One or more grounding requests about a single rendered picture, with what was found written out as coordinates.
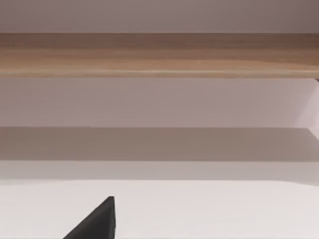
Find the wooden shelf board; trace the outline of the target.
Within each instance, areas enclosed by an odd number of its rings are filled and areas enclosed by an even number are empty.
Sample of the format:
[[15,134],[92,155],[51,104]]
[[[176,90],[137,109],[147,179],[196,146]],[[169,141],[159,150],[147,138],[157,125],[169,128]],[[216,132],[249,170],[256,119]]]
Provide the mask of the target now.
[[0,77],[319,80],[319,33],[0,33]]

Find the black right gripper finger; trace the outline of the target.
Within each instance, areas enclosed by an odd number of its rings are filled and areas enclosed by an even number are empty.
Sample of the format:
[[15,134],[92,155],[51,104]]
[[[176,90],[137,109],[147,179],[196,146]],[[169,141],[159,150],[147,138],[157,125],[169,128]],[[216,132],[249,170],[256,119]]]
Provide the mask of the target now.
[[115,197],[106,198],[63,239],[115,239]]

